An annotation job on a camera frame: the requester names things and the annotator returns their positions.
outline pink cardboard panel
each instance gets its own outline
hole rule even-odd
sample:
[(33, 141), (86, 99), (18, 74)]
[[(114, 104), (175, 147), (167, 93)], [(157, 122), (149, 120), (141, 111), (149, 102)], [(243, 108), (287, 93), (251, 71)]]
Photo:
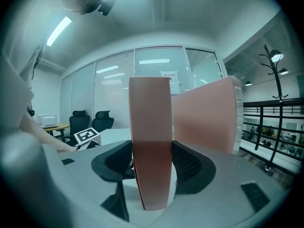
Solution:
[(232, 153), (237, 106), (234, 86), (225, 77), (172, 97), (174, 140)]
[(169, 79), (130, 77), (129, 105), (136, 180), (145, 210), (167, 207), (172, 166)]

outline white wall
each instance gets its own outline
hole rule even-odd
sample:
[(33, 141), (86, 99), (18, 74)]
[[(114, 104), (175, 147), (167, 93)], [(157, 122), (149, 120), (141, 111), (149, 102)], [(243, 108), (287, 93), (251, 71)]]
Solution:
[[(285, 99), (299, 98), (299, 85), (297, 81), (297, 76), (302, 75), (303, 72), (291, 73), (280, 77), (282, 94), (288, 94)], [(246, 86), (243, 92), (244, 102), (255, 102), (255, 101), (269, 101), (275, 100), (272, 96), (277, 97), (277, 86), (276, 80), (269, 80), (259, 84), (253, 84), (251, 86)]]
[(187, 32), (172, 31), (144, 33), (114, 41), (87, 54), (80, 60), (76, 61), (74, 64), (70, 65), (62, 74), (62, 78), (101, 57), (129, 49), (134, 49), (136, 47), (138, 48), (159, 45), (185, 45), (211, 49), (213, 51), (216, 49), (214, 39), (208, 35), (203, 36)]
[(214, 25), (218, 53), (224, 59), (258, 33), (280, 11), (275, 0), (230, 0)]
[(32, 81), (34, 119), (39, 114), (56, 114), (57, 121), (60, 122), (60, 88), (60, 75), (38, 68), (35, 69)]

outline office chair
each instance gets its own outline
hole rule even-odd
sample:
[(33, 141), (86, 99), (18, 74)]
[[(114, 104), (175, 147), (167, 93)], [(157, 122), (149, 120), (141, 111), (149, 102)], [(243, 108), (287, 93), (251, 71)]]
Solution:
[(66, 139), (70, 139), (67, 142), (70, 146), (75, 146), (77, 141), (74, 134), (87, 129), (89, 126), (90, 116), (86, 115), (86, 111), (73, 111), (73, 116), (70, 117), (70, 135), (63, 136), (62, 142), (66, 142)]
[(105, 129), (111, 129), (114, 123), (114, 118), (109, 117), (110, 111), (101, 111), (95, 114), (95, 119), (92, 121), (92, 127), (99, 133)]

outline security camera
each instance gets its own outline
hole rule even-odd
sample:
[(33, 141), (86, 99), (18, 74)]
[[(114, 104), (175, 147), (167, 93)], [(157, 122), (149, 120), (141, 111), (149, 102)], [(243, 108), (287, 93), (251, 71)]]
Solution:
[(101, 4), (98, 12), (101, 12), (104, 16), (108, 15), (115, 3), (116, 3), (116, 0), (106, 0), (106, 1), (104, 1)]

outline person's arm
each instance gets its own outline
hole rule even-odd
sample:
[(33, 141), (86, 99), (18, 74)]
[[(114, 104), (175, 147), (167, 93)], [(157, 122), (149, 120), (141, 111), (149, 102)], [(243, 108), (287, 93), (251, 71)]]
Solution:
[(76, 148), (71, 147), (64, 142), (61, 142), (60, 140), (48, 134), (33, 120), (28, 112), (26, 112), (22, 118), (20, 129), (24, 132), (34, 135), (40, 140), (41, 143), (54, 146), (57, 152), (72, 152), (76, 150)]

